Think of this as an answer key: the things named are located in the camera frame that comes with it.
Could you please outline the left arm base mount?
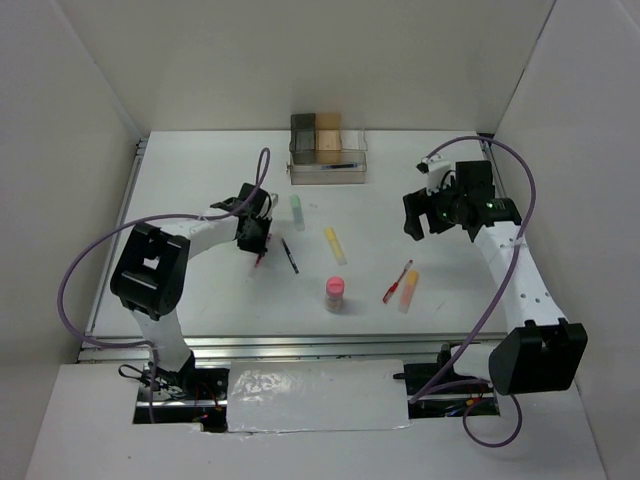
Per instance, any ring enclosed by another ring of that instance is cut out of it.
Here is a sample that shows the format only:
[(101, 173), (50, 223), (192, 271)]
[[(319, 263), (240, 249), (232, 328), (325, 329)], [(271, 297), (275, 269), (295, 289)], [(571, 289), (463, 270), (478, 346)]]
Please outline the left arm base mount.
[(140, 369), (129, 364), (120, 365), (118, 374), (138, 384), (139, 407), (147, 408), (152, 400), (153, 408), (193, 407), (196, 416), (204, 416), (207, 410), (223, 412), (227, 406), (228, 368), (195, 369), (183, 385), (160, 374), (151, 385), (149, 368)]

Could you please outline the red gel pen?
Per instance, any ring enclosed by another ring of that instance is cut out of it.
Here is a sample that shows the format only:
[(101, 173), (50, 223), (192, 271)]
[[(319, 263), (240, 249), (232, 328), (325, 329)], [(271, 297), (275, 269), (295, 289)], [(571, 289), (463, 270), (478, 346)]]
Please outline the red gel pen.
[(383, 296), (383, 303), (387, 304), (391, 297), (394, 295), (395, 291), (397, 290), (399, 284), (401, 283), (401, 281), (403, 280), (403, 278), (405, 277), (405, 275), (408, 273), (408, 271), (411, 269), (413, 265), (413, 261), (409, 260), (407, 262), (407, 264), (404, 266), (402, 272), (400, 273), (399, 277), (395, 280), (395, 282), (388, 288), (388, 290), (386, 291), (386, 293)]

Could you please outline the blue ink pen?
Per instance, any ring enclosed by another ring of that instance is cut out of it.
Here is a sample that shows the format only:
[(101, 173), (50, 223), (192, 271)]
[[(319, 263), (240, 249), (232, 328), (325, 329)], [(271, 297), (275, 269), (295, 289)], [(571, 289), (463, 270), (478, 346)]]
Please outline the blue ink pen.
[(341, 170), (341, 169), (355, 169), (358, 168), (358, 163), (336, 163), (336, 164), (326, 164), (322, 165), (321, 170)]

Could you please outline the black ink pen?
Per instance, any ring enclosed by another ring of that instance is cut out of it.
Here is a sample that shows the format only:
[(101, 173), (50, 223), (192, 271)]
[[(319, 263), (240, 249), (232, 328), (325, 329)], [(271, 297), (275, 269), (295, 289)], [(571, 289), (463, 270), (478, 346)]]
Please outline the black ink pen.
[(286, 256), (288, 258), (288, 261), (289, 261), (294, 273), (296, 275), (298, 275), (300, 273), (299, 272), (299, 268), (298, 268), (297, 263), (296, 263), (296, 261), (295, 261), (295, 259), (293, 257), (293, 254), (292, 254), (292, 252), (290, 250), (290, 247), (289, 247), (289, 245), (287, 244), (287, 242), (286, 242), (286, 240), (284, 238), (281, 239), (281, 244), (282, 244), (282, 246), (284, 248), (284, 251), (286, 253)]

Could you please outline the pink capped eraser tube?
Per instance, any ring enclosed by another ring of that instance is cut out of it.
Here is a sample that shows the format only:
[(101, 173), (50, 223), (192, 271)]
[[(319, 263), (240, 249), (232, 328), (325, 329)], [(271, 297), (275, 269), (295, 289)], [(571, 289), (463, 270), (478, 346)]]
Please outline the pink capped eraser tube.
[(344, 309), (345, 281), (340, 276), (330, 277), (325, 285), (325, 308), (332, 313), (341, 313)]

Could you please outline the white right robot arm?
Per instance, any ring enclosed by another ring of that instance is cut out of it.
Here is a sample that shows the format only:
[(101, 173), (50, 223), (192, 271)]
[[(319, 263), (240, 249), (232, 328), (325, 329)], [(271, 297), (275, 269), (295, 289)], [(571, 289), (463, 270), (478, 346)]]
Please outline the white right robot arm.
[(588, 335), (571, 323), (552, 299), (520, 228), (515, 203), (498, 197), (488, 161), (424, 160), (418, 169), (425, 188), (404, 196), (404, 230), (419, 241), (460, 227), (486, 261), (500, 297), (508, 333), (497, 345), (473, 341), (454, 346), (436, 369), (448, 392), (471, 377), (485, 380), (501, 395), (564, 391), (575, 377)]

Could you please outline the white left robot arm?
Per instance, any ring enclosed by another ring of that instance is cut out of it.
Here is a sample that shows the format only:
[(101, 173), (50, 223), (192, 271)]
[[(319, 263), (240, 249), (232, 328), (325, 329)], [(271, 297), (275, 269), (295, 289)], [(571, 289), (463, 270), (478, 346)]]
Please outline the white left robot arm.
[(279, 197), (245, 183), (236, 197), (217, 202), (201, 215), (163, 226), (149, 220), (133, 226), (111, 277), (111, 292), (136, 319), (143, 339), (153, 343), (163, 389), (176, 399), (196, 390), (195, 356), (178, 319), (188, 263), (221, 244), (262, 256)]

